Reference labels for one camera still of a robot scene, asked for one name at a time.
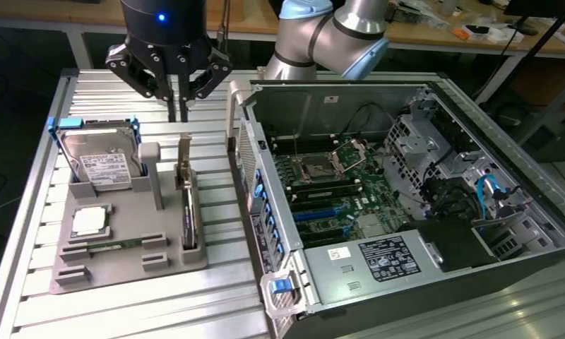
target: workbench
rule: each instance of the workbench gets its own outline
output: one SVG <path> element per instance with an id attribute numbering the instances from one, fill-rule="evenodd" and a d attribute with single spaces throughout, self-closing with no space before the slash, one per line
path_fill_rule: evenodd
<path id="1" fill-rule="evenodd" d="M 427 0 L 427 2 L 433 7 L 436 15 L 447 20 L 451 26 L 461 22 L 460 18 L 444 17 L 437 13 L 440 5 L 433 0 Z M 231 21 L 229 38 L 233 40 L 275 41 L 277 16 L 272 11 L 268 0 L 244 0 L 243 3 L 244 16 L 241 20 Z M 477 0 L 461 0 L 460 5 L 472 13 L 481 13 L 484 16 L 495 15 L 499 20 L 505 18 L 501 10 L 480 4 Z M 220 16 L 221 12 L 207 13 L 207 29 L 211 37 L 216 36 Z M 540 25 L 533 26 L 540 33 L 533 37 L 525 36 L 519 44 L 512 44 L 505 53 L 509 58 L 481 91 L 476 102 L 487 101 L 496 92 L 511 71 L 548 29 Z M 71 0 L 0 0 L 0 27 L 63 31 L 69 38 L 73 56 L 81 69 L 93 68 L 84 33 L 125 34 L 127 32 L 120 0 L 103 0 L 100 4 L 81 4 Z M 391 49 L 500 54 L 505 46 L 504 43 L 493 44 L 487 40 L 465 42 L 449 30 L 437 30 L 424 24 L 392 23 L 388 25 L 385 36 L 391 40 Z M 539 57 L 565 59 L 565 44 L 555 37 L 551 38 L 539 53 Z"/>
<path id="2" fill-rule="evenodd" d="M 376 73 L 369 79 L 393 74 Z M 319 77 L 339 79 L 331 73 Z M 227 89 L 233 78 L 256 79 L 257 72 L 235 71 L 209 98 L 197 101 L 191 121 L 183 124 L 168 123 L 167 108 L 141 97 L 109 71 L 65 72 L 49 116 L 105 119 L 135 114 L 143 141 L 161 146 L 159 171 L 173 170 L 179 134 L 192 135 L 191 166 L 199 178 L 209 266 L 65 295 L 48 293 L 71 169 L 44 131 L 0 265 L 0 339 L 269 338 L 225 148 Z M 345 339 L 563 335 L 565 262 L 504 291 Z"/>

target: blue tab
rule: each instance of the blue tab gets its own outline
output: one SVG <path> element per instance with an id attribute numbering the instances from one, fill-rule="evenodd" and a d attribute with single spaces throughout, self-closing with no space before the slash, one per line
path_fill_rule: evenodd
<path id="1" fill-rule="evenodd" d="M 140 138 L 140 121 L 136 118 L 136 115 L 131 119 L 131 124 L 133 128 L 133 135 L 136 136 L 136 143 L 141 144 L 143 139 Z"/>
<path id="2" fill-rule="evenodd" d="M 355 63 L 348 67 L 341 77 L 348 80 L 364 79 L 364 77 L 372 72 L 373 68 L 379 64 L 388 45 L 389 40 L 387 38 L 379 40 L 359 57 Z"/>
<path id="3" fill-rule="evenodd" d="M 84 126 L 83 118 L 63 118 L 59 122 L 60 129 L 80 129 Z"/>
<path id="4" fill-rule="evenodd" d="M 256 190 L 253 191 L 253 198 L 257 198 L 260 196 L 261 191 L 264 191 L 264 184 L 256 186 Z"/>
<path id="5" fill-rule="evenodd" d="M 47 126 L 48 126 L 48 132 L 52 133 L 55 131 L 55 117 L 48 118 Z"/>
<path id="6" fill-rule="evenodd" d="M 332 11 L 329 0 L 284 0 L 280 19 L 304 19 L 324 16 Z"/>
<path id="7" fill-rule="evenodd" d="M 271 281 L 271 290 L 273 294 L 287 293 L 293 290 L 293 284 L 291 283 L 291 279 L 277 279 Z"/>

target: label sticker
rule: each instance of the label sticker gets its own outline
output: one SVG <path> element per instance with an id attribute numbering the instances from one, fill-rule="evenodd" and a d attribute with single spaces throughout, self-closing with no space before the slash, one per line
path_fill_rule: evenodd
<path id="1" fill-rule="evenodd" d="M 377 282 L 381 283 L 421 272 L 403 237 L 365 242 L 359 246 Z"/>
<path id="2" fill-rule="evenodd" d="M 85 174 L 95 186 L 132 182 L 125 154 L 83 155 L 80 158 Z"/>
<path id="3" fill-rule="evenodd" d="M 348 247 L 339 247 L 337 249 L 329 250 L 329 258 L 331 260 L 349 258 L 352 255 L 349 254 Z"/>

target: hard drive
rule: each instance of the hard drive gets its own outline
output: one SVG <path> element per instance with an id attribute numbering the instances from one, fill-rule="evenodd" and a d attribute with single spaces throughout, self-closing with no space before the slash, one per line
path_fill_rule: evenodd
<path id="1" fill-rule="evenodd" d="M 132 187 L 144 175 L 139 159 L 140 126 L 136 119 L 84 121 L 64 118 L 49 132 L 69 161 L 76 182 L 91 182 L 96 191 Z"/>

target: gray floor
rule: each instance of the gray floor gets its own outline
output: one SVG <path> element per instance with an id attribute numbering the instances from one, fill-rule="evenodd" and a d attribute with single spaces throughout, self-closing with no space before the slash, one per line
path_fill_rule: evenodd
<path id="1" fill-rule="evenodd" d="M 0 34 L 13 44 L 8 45 L 0 39 L 0 173 L 8 178 L 0 192 L 1 205 L 23 194 L 56 88 L 56 76 L 61 69 L 75 67 L 76 63 L 63 33 L 0 29 Z M 95 64 L 101 65 L 108 46 L 121 43 L 124 36 L 93 34 L 87 36 L 87 40 Z M 268 62 L 273 44 L 233 42 L 231 50 L 236 68 L 252 69 Z M 21 51 L 33 56 L 33 62 Z M 496 56 L 475 58 L 459 54 L 396 50 L 387 55 L 377 70 L 443 71 L 464 91 L 472 93 L 484 83 L 497 60 Z M 0 234 L 4 237 L 8 237 L 16 211 L 17 202 L 0 209 Z M 0 258 L 3 245 L 0 238 Z"/>

